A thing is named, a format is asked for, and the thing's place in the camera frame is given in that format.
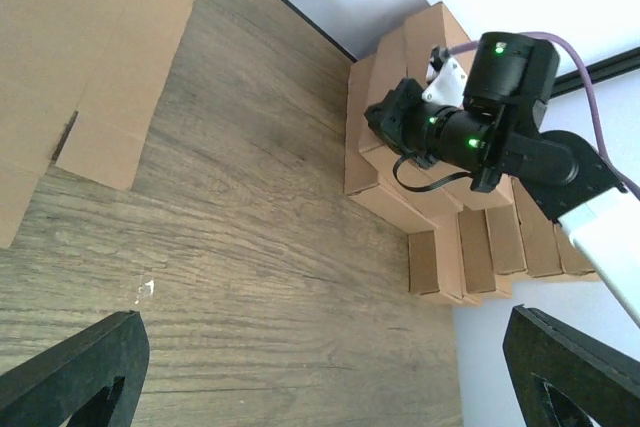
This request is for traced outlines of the brown cardboard box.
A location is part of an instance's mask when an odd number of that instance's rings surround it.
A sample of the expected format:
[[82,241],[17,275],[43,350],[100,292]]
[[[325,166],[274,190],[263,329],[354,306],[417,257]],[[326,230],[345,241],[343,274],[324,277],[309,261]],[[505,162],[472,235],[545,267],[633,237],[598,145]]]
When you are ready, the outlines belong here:
[[[426,10],[408,17],[404,22],[406,76],[418,81],[422,87],[428,86],[427,72],[431,51],[434,47],[453,47],[470,40],[464,29],[443,3],[437,3]],[[407,162],[399,170],[400,179],[411,186],[434,183],[459,170],[447,163],[439,162],[424,171]],[[426,192],[411,193],[407,197],[429,206],[435,216],[457,213],[464,208],[484,210],[507,206],[513,203],[513,191],[508,178],[504,177],[490,193],[474,192],[471,180],[454,180],[443,187]]]

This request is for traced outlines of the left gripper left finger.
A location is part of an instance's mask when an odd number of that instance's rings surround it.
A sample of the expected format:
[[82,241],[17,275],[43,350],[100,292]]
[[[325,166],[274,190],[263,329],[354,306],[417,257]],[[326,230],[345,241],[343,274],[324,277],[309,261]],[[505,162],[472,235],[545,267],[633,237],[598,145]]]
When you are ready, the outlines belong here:
[[115,312],[1,375],[3,426],[129,426],[150,358],[141,315]]

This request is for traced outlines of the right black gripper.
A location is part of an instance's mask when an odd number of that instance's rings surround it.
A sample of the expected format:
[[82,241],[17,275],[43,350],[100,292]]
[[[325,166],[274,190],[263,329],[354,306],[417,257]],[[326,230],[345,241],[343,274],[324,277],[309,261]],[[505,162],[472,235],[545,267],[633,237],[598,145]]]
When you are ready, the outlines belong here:
[[370,130],[398,155],[411,152],[404,140],[403,129],[410,110],[422,103],[422,92],[416,80],[403,78],[382,101],[365,110],[364,116]]

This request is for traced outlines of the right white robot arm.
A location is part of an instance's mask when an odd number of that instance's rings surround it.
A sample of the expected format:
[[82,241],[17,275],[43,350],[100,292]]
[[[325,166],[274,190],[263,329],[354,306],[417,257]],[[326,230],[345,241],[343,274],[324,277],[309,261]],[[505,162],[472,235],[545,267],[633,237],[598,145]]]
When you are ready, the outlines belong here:
[[562,130],[542,131],[561,52],[547,32],[487,32],[452,48],[435,47],[427,81],[402,79],[366,109],[372,132],[400,162],[454,167],[475,192],[503,176],[520,181],[632,318],[639,315],[639,189],[602,144]]

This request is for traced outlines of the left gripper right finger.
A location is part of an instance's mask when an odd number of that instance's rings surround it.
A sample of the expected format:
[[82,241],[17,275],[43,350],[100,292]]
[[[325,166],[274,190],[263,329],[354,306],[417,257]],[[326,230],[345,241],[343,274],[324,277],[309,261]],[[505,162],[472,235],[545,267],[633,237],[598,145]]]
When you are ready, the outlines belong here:
[[512,309],[503,352],[528,426],[637,426],[639,362],[536,308]]

